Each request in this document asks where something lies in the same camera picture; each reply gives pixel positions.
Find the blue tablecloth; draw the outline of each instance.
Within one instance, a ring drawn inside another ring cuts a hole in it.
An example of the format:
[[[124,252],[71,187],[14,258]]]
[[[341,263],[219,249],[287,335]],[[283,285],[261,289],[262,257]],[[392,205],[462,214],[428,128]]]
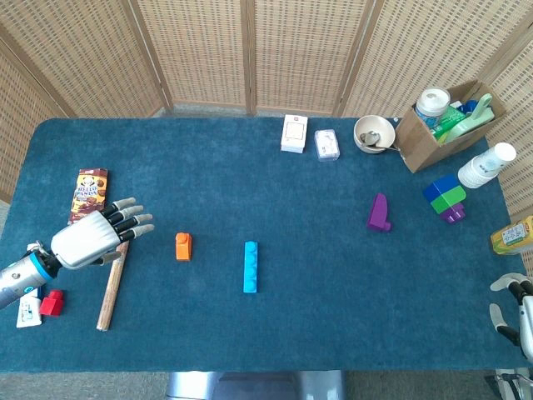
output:
[[[486,149],[411,174],[397,152],[369,155],[354,118],[312,118],[303,154],[280,152],[280,118],[53,119],[27,152],[0,265],[49,243],[68,219],[78,169],[110,171],[108,200],[135,196],[156,230],[130,246],[111,329],[95,329],[109,266],[62,270],[59,318],[15,328],[0,312],[1,371],[220,371],[494,368],[526,365],[491,325],[492,293],[519,257],[497,257],[509,223],[495,180],[467,191],[466,220],[441,221],[422,189]],[[319,162],[313,134],[341,149]],[[391,232],[366,229],[376,193]],[[175,236],[190,232],[192,261]],[[259,242],[259,293],[242,292],[243,248]]]

